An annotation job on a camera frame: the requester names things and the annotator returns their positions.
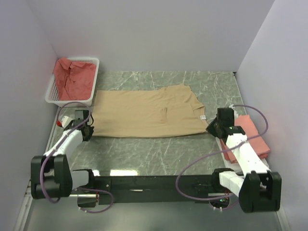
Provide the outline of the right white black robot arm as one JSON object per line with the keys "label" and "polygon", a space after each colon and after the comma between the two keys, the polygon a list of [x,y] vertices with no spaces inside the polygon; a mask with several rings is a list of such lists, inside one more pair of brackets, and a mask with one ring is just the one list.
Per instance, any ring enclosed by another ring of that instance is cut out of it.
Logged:
{"label": "right white black robot arm", "polygon": [[226,152],[233,153],[242,176],[230,168],[215,169],[212,174],[213,190],[229,190],[239,199],[245,213],[278,211],[281,206],[282,178],[278,172],[272,172],[250,144],[250,140],[260,134],[248,137],[246,131],[235,124],[232,108],[218,108],[215,119],[206,128],[212,136],[221,139]]}

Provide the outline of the beige t shirt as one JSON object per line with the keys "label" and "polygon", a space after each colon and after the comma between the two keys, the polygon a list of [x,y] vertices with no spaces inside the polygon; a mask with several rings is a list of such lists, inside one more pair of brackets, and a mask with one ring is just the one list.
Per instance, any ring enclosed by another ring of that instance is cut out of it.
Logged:
{"label": "beige t shirt", "polygon": [[100,90],[94,108],[96,137],[165,138],[204,133],[205,106],[189,86],[158,90]]}

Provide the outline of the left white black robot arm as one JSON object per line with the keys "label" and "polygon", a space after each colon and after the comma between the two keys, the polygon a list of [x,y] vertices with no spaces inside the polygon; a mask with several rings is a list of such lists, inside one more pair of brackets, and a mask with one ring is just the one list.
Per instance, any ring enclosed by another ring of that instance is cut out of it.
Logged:
{"label": "left white black robot arm", "polygon": [[76,110],[75,117],[64,116],[58,125],[63,133],[57,143],[42,156],[31,160],[31,195],[34,199],[48,199],[56,203],[80,188],[84,193],[96,189],[91,169],[70,170],[68,156],[83,142],[89,141],[94,127],[89,110]]}

